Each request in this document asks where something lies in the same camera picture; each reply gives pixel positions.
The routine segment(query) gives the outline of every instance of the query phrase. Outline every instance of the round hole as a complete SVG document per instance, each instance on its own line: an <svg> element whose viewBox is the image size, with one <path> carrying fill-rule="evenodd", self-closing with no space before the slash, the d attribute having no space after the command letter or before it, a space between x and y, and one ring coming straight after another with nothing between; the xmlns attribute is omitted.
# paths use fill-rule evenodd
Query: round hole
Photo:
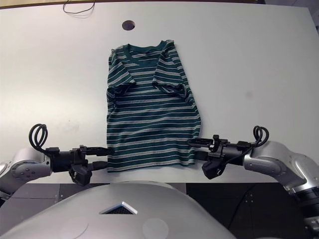
<svg viewBox="0 0 319 239"><path fill-rule="evenodd" d="M122 28L126 31L133 30L134 27L135 27L135 23L131 20L127 20L127 21L122 23Z"/></svg>

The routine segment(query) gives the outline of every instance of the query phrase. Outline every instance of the vent grille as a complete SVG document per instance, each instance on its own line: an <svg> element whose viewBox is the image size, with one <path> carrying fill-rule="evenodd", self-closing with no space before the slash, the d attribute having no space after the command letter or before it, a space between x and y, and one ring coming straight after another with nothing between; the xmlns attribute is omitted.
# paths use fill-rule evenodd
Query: vent grille
<svg viewBox="0 0 319 239"><path fill-rule="evenodd" d="M131 213L129 210L127 210L125 207L123 206L119 206L117 208L114 208L108 212L105 212L103 214L133 214Z"/></svg>

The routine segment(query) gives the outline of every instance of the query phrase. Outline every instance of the green striped shirt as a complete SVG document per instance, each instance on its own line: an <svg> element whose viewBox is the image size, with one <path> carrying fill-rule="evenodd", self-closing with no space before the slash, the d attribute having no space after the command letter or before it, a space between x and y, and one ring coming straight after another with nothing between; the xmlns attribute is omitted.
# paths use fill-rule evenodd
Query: green striped shirt
<svg viewBox="0 0 319 239"><path fill-rule="evenodd" d="M112 49L107 100L108 172L194 164L200 116L172 40Z"/></svg>

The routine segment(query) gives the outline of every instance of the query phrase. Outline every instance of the white stripe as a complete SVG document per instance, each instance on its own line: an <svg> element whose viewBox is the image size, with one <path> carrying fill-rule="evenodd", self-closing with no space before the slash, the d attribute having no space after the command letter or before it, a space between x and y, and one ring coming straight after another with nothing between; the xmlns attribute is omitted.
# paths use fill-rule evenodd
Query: white stripe
<svg viewBox="0 0 319 239"><path fill-rule="evenodd" d="M115 83L118 83L121 79L123 79L124 77L128 76L129 73L126 72L123 75L119 76L116 80L109 82L109 85L114 85Z"/></svg>
<svg viewBox="0 0 319 239"><path fill-rule="evenodd" d="M145 112L158 112L158 111L173 111L173 110L181 110L181 109L192 109L192 106L181 106L181 107L171 107L171 108L160 108L160 109L148 109L141 111L122 111L122 112L114 112L114 115L126 115L126 114L139 114Z"/></svg>
<svg viewBox="0 0 319 239"><path fill-rule="evenodd" d="M194 149L168 148L163 150L152 150L152 151L145 151L145 152L138 152L138 153L128 153L128 154L122 154L118 156L108 155L108 157L111 159L118 159L118 158L124 158L124 157L135 157L135 156L141 156L141 155L148 155L148 154L153 155L153 154L170 153L170 152L189 153L193 150Z"/></svg>
<svg viewBox="0 0 319 239"><path fill-rule="evenodd" d="M122 171L122 170L128 170L128 169L134 169L134 168L140 168L140 167L164 166L164 165L170 165L170 164L173 164L173 163L180 163L180 164L184 164L184 165L189 165L189 164L193 164L194 162L195 162L195 159L190 159L190 160L188 160L186 162L185 161L181 161L181 160L171 160L171 161L164 161L164 162L142 163L142 164L138 164L138 165L130 165L130 166L119 167L119 168L108 167L108 170L111 169L113 171Z"/></svg>
<svg viewBox="0 0 319 239"><path fill-rule="evenodd" d="M120 132L120 133L107 133L106 136L124 136L124 135L134 135L139 134L143 132L153 132L153 131L160 131L160 130L167 130L167 131L181 131L181 130L195 130L197 128L200 128L200 125L195 127L184 127L184 128L172 128L172 127L166 127L166 128L145 128L138 131L133 132Z"/></svg>
<svg viewBox="0 0 319 239"><path fill-rule="evenodd" d="M135 145L135 144L158 143L158 142L166 142L166 141L185 141L189 139L190 138L158 138L158 139L149 139L149 140L142 140L142 141L135 141L135 142L127 142L127 143L108 144L108 147L121 147L121 146Z"/></svg>
<svg viewBox="0 0 319 239"><path fill-rule="evenodd" d="M181 81L181 83L182 83L182 80L181 80L181 79L172 79L172 78L167 78L167 77L163 77L163 76L156 76L156 78L157 78L157 77L164 78L164 79L167 79L167 80Z"/></svg>
<svg viewBox="0 0 319 239"><path fill-rule="evenodd" d="M147 74L154 74L154 71L144 71L144 72L135 72L135 73L131 73L132 76L139 76L139 75L147 75Z"/></svg>
<svg viewBox="0 0 319 239"><path fill-rule="evenodd" d="M139 60L139 61L151 61L151 60L157 60L157 58L150 58L150 59Z"/></svg>
<svg viewBox="0 0 319 239"><path fill-rule="evenodd" d="M148 146L148 147L134 148L133 150L136 150L136 149L142 149L142 148L164 147L164 146L169 146L169 145L189 146L189 144L168 143L168 144L162 144L162 145L154 145L154 146ZM128 149L116 150L116 151L117 151L117 152L123 152L123 151L127 151L127 150L132 150L132 149L131 149L131 148L128 148Z"/></svg>
<svg viewBox="0 0 319 239"><path fill-rule="evenodd" d="M129 107L121 107L121 109L128 109L128 108L140 108L140 107L152 107L152 106L164 106L164 105L171 105L171 104L185 104L185 102L177 102L177 103L165 103L165 104L158 104L158 105L149 105L149 106L129 106Z"/></svg>
<svg viewBox="0 0 319 239"><path fill-rule="evenodd" d="M144 136L137 136L137 137L127 137L127 138L124 138L124 139L127 140L127 139L131 139L131 138L154 137L154 136L158 136L158 135L168 135L168 134L176 134L176 133L153 134L152 136L144 135ZM189 135L189 133L178 133L178 135L181 135L181 134ZM118 141L118 140L122 140L122 139L118 139L118 138L117 139L107 139L107 141Z"/></svg>
<svg viewBox="0 0 319 239"><path fill-rule="evenodd" d="M136 95L136 94L140 94L140 93L149 93L149 92L158 92L158 90L155 89L155 90L148 90L148 91L128 92L128 93L126 93L126 95L127 96L128 95Z"/></svg>
<svg viewBox="0 0 319 239"><path fill-rule="evenodd" d="M190 123L195 124L195 123L200 123L200 121L195 121L195 122L190 122ZM171 125L171 124L190 124L190 123L169 123L169 124ZM152 124L148 124L148 125L144 125L144 126L140 126L140 127L109 128L109 130L128 129L128 128L145 128L145 127L149 128L150 126L161 125L161 124L166 125L166 123L152 123Z"/></svg>
<svg viewBox="0 0 319 239"><path fill-rule="evenodd" d="M174 48L173 50L169 50L167 51L168 53L171 53L171 52L176 52L176 48Z"/></svg>
<svg viewBox="0 0 319 239"><path fill-rule="evenodd" d="M136 68L136 69L132 69L131 71L136 71L136 70L141 70L141 69L147 69L147 68L156 68L156 66Z"/></svg>
<svg viewBox="0 0 319 239"><path fill-rule="evenodd" d="M154 56L154 55L160 55L160 54L161 54L161 51L154 51L151 53L141 53L141 54L132 55L132 57L139 58L139 57Z"/></svg>
<svg viewBox="0 0 319 239"><path fill-rule="evenodd" d="M161 63L163 63L163 64L165 64L165 65L174 65L174 64L175 64L175 63L172 62L172 61L170 61L170 62L165 62L165 61L163 61L162 59L160 59L159 62L161 62Z"/></svg>
<svg viewBox="0 0 319 239"><path fill-rule="evenodd" d="M118 125L118 124L126 124L126 123L153 123L153 122L158 122L162 120L195 120L199 119L199 116L188 116L188 117L163 117L161 119L150 119L150 120L143 120L143 121L136 121L136 120L131 120L131 121L121 121L121 122L109 122L109 125Z"/></svg>
<svg viewBox="0 0 319 239"><path fill-rule="evenodd" d="M129 96L129 97L146 97L146 96L167 96L167 94L158 94L158 95L142 95L142 96ZM118 96L117 98L128 98L126 95L125 96Z"/></svg>
<svg viewBox="0 0 319 239"><path fill-rule="evenodd" d="M155 99L155 100L123 101L123 102L117 102L117 104L125 105L125 104L150 103L150 102L161 102L161 101L171 101L171 100L180 100L180 98L179 97L172 97L172 98L167 98L167 99Z"/></svg>
<svg viewBox="0 0 319 239"><path fill-rule="evenodd" d="M161 65L158 65L158 66L163 67L163 68L165 68L165 69L170 69L170 70L174 70L174 69L176 69L176 70L177 70L177 68L176 68L176 67L169 68L169 67L165 67L165 66L161 66Z"/></svg>
<svg viewBox="0 0 319 239"><path fill-rule="evenodd" d="M109 74L111 74L114 70L116 70L117 68L119 68L121 65L121 62L118 63L117 65L113 66L110 70L109 70Z"/></svg>
<svg viewBox="0 0 319 239"><path fill-rule="evenodd" d="M131 63L131 64L123 64L125 67L132 67L132 66L138 66L136 63Z"/></svg>
<svg viewBox="0 0 319 239"><path fill-rule="evenodd" d="M116 58L118 58L118 59L125 59L126 56L116 56Z"/></svg>
<svg viewBox="0 0 319 239"><path fill-rule="evenodd" d="M122 72L125 68L123 68L122 70L118 71L114 76L111 76L110 77L110 74L109 74L109 77L108 77L108 81L110 83L110 79L112 79L113 77L116 77L117 74L119 74L120 72Z"/></svg>
<svg viewBox="0 0 319 239"><path fill-rule="evenodd" d="M159 73L162 73L162 74L165 74L165 75L169 75L169 76L180 76L179 73L163 71L163 70L160 70L160 69L157 69L156 72L159 72Z"/></svg>

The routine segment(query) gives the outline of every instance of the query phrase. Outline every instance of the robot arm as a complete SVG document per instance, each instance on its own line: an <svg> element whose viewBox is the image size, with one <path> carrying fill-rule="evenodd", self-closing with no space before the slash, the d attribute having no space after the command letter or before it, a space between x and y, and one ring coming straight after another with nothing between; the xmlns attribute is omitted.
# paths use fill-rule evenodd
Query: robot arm
<svg viewBox="0 0 319 239"><path fill-rule="evenodd" d="M262 131L266 132L263 141ZM209 152L198 151L197 159L205 160L202 170L212 179L220 176L227 163L242 165L246 170L275 178L299 204L305 224L316 236L319 235L319 166L305 155L289 151L283 144L267 141L269 133L254 128L255 143L226 139L196 138L188 143L194 147L207 147Z"/></svg>
<svg viewBox="0 0 319 239"><path fill-rule="evenodd" d="M42 130L40 142L38 133ZM72 181L81 186L90 183L92 171L107 167L107 162L88 163L86 155L106 156L112 149L80 146L70 151L60 151L58 147L42 149L47 138L44 124L35 125L29 135L33 148L21 149L11 161L0 163L0 206L23 184L38 178L50 176L52 172L68 171Z"/></svg>

